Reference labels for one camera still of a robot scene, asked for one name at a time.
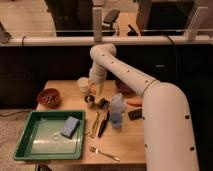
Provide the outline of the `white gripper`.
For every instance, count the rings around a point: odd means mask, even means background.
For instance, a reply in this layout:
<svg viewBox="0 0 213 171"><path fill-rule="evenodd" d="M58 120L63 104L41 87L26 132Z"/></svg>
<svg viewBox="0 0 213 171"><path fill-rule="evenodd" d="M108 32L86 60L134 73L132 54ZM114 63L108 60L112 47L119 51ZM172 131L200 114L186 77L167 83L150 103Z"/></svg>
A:
<svg viewBox="0 0 213 171"><path fill-rule="evenodd" d="M89 71L89 81L96 84L96 96L101 96L106 80L106 69L99 65L93 65Z"/></svg>

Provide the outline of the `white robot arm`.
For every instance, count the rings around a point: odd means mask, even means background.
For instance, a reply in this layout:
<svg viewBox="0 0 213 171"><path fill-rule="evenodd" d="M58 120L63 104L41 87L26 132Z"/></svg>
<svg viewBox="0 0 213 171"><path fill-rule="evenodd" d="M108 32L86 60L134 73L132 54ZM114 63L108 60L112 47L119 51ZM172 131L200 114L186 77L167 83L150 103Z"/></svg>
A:
<svg viewBox="0 0 213 171"><path fill-rule="evenodd" d="M118 60L113 44L90 49L92 84L111 72L142 98L147 171L200 171L188 100L176 85Z"/></svg>

